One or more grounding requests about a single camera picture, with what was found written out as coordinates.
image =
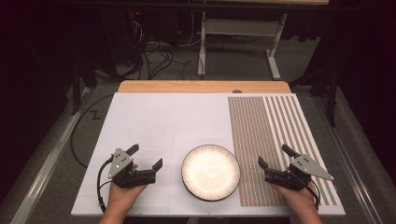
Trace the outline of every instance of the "black mount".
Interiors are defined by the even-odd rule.
[[[282,150],[294,158],[288,171],[281,172],[268,168],[268,164],[259,156],[259,165],[264,170],[266,182],[286,189],[301,190],[311,182],[311,175],[334,180],[327,171],[309,156],[298,154],[286,144],[282,146]]]
[[[155,183],[156,173],[163,167],[163,159],[158,160],[150,170],[138,171],[133,168],[132,155],[139,149],[139,145],[133,145],[127,151],[116,149],[113,155],[108,178],[122,189],[131,189],[141,185]]]

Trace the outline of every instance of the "forearm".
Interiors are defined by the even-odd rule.
[[[107,206],[107,209],[105,213],[102,216],[102,219],[100,220],[100,224],[122,224],[123,220],[125,219],[126,215],[128,214],[129,206],[125,206],[122,204],[117,204],[117,203],[110,203]]]
[[[322,224],[321,218],[315,206],[306,207],[293,211],[300,224]]]

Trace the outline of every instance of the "table leg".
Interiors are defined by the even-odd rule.
[[[198,77],[205,75],[205,63],[206,63],[206,48],[205,48],[205,37],[206,37],[206,12],[202,13],[201,22],[201,47],[198,55]]]
[[[272,73],[274,80],[280,80],[280,74],[279,74],[279,71],[277,70],[276,61],[275,61],[274,56],[275,56],[277,44],[279,43],[279,40],[280,40],[280,36],[282,35],[283,27],[285,26],[285,21],[286,21],[287,17],[288,17],[288,14],[282,14],[279,24],[276,27],[276,33],[274,36],[273,46],[271,49],[268,49],[266,51],[266,56],[267,56],[268,63],[270,65],[271,73]]]

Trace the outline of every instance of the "black cable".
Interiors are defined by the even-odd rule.
[[[75,151],[74,146],[73,146],[74,134],[75,134],[76,129],[77,129],[79,123],[81,122],[82,118],[84,118],[85,114],[86,114],[94,105],[96,105],[96,104],[98,104],[99,102],[105,100],[107,97],[111,97],[111,96],[113,96],[113,95],[114,95],[114,93],[113,93],[113,94],[110,94],[110,95],[107,95],[107,96],[104,96],[104,97],[100,98],[99,100],[97,100],[96,102],[94,102],[93,104],[91,104],[91,105],[84,111],[84,113],[82,113],[82,115],[78,118],[78,121],[76,122],[76,125],[74,126],[74,128],[73,128],[73,130],[72,130],[72,132],[71,132],[71,134],[70,134],[70,148],[71,148],[71,150],[72,150],[73,157],[75,158],[75,160],[76,160],[82,167],[84,167],[84,168],[86,168],[86,169],[88,168],[88,166],[85,165],[84,163],[82,163],[82,162],[79,160],[78,156],[76,155],[76,151]]]
[[[111,183],[111,182],[112,182],[112,180],[109,180],[109,181],[103,183],[103,184],[100,186],[100,189],[101,189],[104,185],[106,185],[106,184],[108,184],[108,183]]]
[[[315,181],[314,180],[312,180],[311,179],[311,181],[312,181],[312,183],[314,183],[314,185],[315,185],[315,188],[317,188],[317,192],[318,192],[318,200],[319,200],[319,202],[320,202],[320,200],[321,200],[321,196],[320,196],[320,190],[319,190],[319,187],[318,187],[318,185],[317,185],[317,183],[315,183]]]
[[[105,161],[105,163],[103,163],[103,165],[101,166],[101,168],[99,169],[99,173],[98,173],[98,178],[97,178],[97,182],[96,182],[96,193],[98,195],[98,202],[99,202],[99,206],[102,209],[102,212],[104,213],[106,211],[106,206],[105,206],[105,202],[103,201],[102,198],[102,194],[100,193],[100,177],[102,175],[103,170],[105,169],[105,167],[111,163],[113,161],[113,155],[110,157],[110,159],[108,159],[107,161]]]

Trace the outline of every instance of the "striped pattern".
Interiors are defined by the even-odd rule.
[[[286,170],[289,156],[281,150],[288,144],[325,168],[318,148],[294,94],[228,98],[235,157],[241,169],[238,187],[242,206],[283,206],[286,203],[264,182],[259,156],[270,168]],[[341,204],[332,183],[313,177],[321,194],[321,205]]]

